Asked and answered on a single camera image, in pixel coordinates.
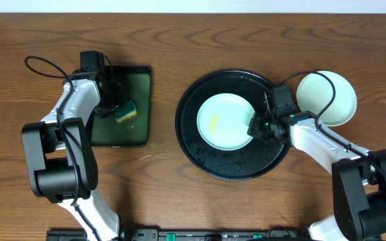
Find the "mint green plate top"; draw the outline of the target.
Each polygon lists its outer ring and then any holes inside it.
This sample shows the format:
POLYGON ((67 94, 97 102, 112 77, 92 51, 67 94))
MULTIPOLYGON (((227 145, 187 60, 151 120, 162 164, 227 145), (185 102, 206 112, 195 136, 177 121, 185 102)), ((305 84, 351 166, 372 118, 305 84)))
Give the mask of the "mint green plate top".
MULTIPOLYGON (((357 110, 357 95, 352 85, 341 75, 330 71, 319 71, 328 77, 336 91, 332 104, 320 117, 326 126, 336 127, 347 123, 357 110)), ((330 83, 318 74, 308 74, 299 83, 296 100, 301 111, 318 114, 333 95, 330 83)))

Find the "mint green plate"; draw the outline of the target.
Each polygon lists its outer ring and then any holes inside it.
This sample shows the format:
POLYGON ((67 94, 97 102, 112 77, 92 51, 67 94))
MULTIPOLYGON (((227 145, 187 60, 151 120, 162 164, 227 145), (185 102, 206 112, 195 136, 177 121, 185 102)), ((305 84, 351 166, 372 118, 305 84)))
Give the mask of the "mint green plate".
MULTIPOLYGON (((341 75, 330 71, 319 71, 328 77, 336 91, 332 104, 320 117, 326 126, 336 127, 347 123, 357 110, 357 95, 352 85, 341 75)), ((318 74, 308 74, 299 83, 296 100, 301 111, 318 114, 333 95, 330 83, 318 74)))
POLYGON ((231 93, 216 94, 199 108, 196 125, 200 136, 211 147, 234 151, 253 140, 247 131, 254 114, 255 109, 243 97, 231 93))

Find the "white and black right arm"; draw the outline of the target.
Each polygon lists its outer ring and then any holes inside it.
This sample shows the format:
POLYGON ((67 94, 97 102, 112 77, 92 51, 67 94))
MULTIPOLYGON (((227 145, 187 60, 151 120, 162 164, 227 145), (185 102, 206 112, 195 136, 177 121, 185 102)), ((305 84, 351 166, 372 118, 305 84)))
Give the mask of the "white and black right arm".
POLYGON ((386 233, 386 150, 356 146, 311 112, 256 112, 248 135, 308 154, 332 176, 334 213, 310 225, 314 240, 366 240, 386 233))

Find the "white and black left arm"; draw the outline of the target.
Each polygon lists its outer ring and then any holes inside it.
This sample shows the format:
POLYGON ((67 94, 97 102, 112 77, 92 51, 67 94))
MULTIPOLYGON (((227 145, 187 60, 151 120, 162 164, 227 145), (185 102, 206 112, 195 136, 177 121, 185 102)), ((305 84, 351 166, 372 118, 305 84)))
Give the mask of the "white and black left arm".
POLYGON ((32 192, 70 212, 87 240, 127 240, 120 217, 97 189, 97 161, 86 124, 101 102, 99 70, 65 77, 53 109, 21 130, 32 192))

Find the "green and yellow sponge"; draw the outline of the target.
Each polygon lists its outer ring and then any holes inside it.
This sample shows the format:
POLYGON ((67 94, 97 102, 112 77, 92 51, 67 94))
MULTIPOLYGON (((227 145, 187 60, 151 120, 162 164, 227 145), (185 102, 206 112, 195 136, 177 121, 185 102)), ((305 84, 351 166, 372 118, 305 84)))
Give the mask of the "green and yellow sponge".
POLYGON ((137 114, 136 105, 132 100, 126 102, 115 111, 115 120, 121 123, 137 114))

